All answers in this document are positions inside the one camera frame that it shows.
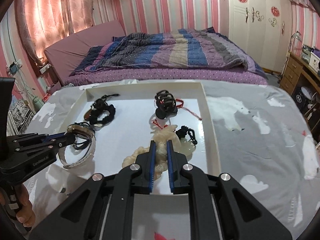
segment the wardrobe door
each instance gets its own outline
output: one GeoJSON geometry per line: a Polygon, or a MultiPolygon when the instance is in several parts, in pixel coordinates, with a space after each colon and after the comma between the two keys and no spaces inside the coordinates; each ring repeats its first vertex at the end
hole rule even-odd
{"type": "Polygon", "coordinates": [[[229,39],[244,51],[248,46],[249,0],[229,0],[229,39]]]}
{"type": "Polygon", "coordinates": [[[277,59],[273,71],[282,72],[286,54],[289,49],[292,34],[292,6],[290,0],[280,0],[281,3],[281,22],[280,24],[280,44],[277,59]]]}
{"type": "Polygon", "coordinates": [[[260,64],[266,35],[266,0],[249,0],[249,5],[250,24],[246,53],[260,64]]]}
{"type": "Polygon", "coordinates": [[[273,70],[280,45],[281,17],[284,10],[281,8],[281,0],[266,0],[266,7],[267,26],[260,66],[273,70]]]}

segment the white watch strap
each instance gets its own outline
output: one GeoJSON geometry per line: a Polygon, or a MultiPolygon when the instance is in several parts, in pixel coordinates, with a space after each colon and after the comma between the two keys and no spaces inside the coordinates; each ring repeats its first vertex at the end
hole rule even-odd
{"type": "Polygon", "coordinates": [[[85,156],[83,158],[81,158],[79,161],[75,162],[75,163],[67,163],[66,161],[66,156],[65,156],[65,150],[66,148],[60,148],[59,152],[58,152],[58,157],[60,159],[60,162],[62,163],[63,167],[67,170],[72,169],[74,167],[80,167],[82,165],[84,165],[84,163],[88,160],[92,160],[93,159],[93,155],[94,152],[96,150],[96,138],[95,136],[92,137],[91,139],[91,143],[89,146],[89,149],[87,150],[85,156]]]}

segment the white box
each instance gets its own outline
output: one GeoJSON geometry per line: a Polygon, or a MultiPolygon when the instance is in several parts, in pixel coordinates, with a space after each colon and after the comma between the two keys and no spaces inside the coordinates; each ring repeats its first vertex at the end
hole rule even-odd
{"type": "Polygon", "coordinates": [[[320,58],[314,54],[313,52],[311,52],[311,56],[310,56],[310,63],[309,65],[318,73],[319,71],[319,62],[320,62],[320,58]]]}
{"type": "MultiPolygon", "coordinates": [[[[113,104],[116,108],[115,119],[96,132],[96,151],[92,163],[85,165],[87,169],[76,167],[68,172],[83,179],[88,179],[94,173],[109,176],[118,173],[124,158],[133,154],[138,147],[149,146],[154,131],[151,128],[156,110],[154,97],[161,90],[168,90],[175,98],[183,99],[185,107],[202,117],[203,120],[200,121],[188,111],[179,109],[178,114],[169,118],[166,124],[176,124],[178,129],[182,125],[192,128],[198,144],[189,163],[201,168],[205,173],[218,176],[221,168],[217,139],[200,82],[139,83],[84,90],[61,124],[59,132],[66,131],[67,126],[74,122],[83,122],[84,114],[101,96],[115,93],[120,96],[108,100],[108,104],[113,104]]],[[[68,163],[76,162],[85,152],[86,150],[76,152],[72,146],[69,146],[66,148],[66,160],[68,163]]],[[[53,165],[63,169],[59,160],[53,165]]],[[[155,181],[153,194],[171,194],[168,171],[155,181]]]]}

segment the pink striped wall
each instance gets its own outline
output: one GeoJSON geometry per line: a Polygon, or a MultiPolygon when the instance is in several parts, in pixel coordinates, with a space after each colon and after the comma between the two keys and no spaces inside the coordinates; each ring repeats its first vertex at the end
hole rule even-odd
{"type": "Polygon", "coordinates": [[[94,0],[95,24],[118,19],[125,33],[180,28],[219,31],[218,0],[94,0]]]}
{"type": "Polygon", "coordinates": [[[303,42],[295,41],[293,52],[297,55],[301,53],[302,44],[315,46],[320,49],[320,17],[309,8],[292,2],[292,33],[299,31],[303,37],[303,42]]]}
{"type": "MultiPolygon", "coordinates": [[[[28,91],[39,98],[43,98],[44,91],[36,78],[32,66],[28,60],[28,55],[23,49],[18,34],[18,28],[15,21],[14,4],[10,6],[3,20],[0,22],[0,73],[1,76],[7,76],[6,66],[10,65],[15,60],[22,61],[22,72],[17,76],[17,82],[20,85],[28,85],[28,91]]],[[[17,98],[21,95],[14,92],[17,98]]],[[[24,97],[32,105],[32,100],[24,97]]]]}

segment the human hand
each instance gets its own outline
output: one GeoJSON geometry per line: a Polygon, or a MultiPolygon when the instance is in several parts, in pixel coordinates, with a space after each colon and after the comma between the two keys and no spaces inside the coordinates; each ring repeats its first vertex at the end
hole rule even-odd
{"type": "MultiPolygon", "coordinates": [[[[22,184],[15,187],[22,209],[17,213],[17,219],[24,227],[32,227],[36,221],[36,215],[32,210],[32,204],[29,200],[29,193],[26,187],[22,184]]],[[[0,203],[5,205],[5,200],[0,192],[0,203]]]]}

